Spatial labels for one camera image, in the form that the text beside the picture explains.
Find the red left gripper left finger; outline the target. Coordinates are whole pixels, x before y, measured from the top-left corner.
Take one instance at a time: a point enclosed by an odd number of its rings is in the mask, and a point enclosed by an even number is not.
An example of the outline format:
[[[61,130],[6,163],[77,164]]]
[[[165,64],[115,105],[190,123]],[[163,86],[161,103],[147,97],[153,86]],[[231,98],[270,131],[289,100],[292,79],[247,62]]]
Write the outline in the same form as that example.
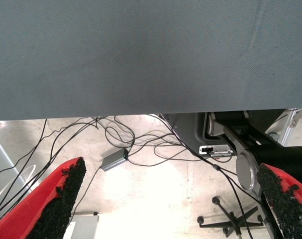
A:
[[[86,174],[82,157],[59,165],[0,219],[0,239],[61,239]]]

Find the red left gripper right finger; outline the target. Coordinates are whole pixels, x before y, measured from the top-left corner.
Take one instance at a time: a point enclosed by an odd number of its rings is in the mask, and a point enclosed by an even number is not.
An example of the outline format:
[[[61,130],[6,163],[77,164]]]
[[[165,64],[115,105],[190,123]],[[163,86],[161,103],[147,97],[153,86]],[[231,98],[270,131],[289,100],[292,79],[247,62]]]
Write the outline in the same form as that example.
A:
[[[261,164],[257,181],[285,239],[302,239],[302,183],[284,170]]]

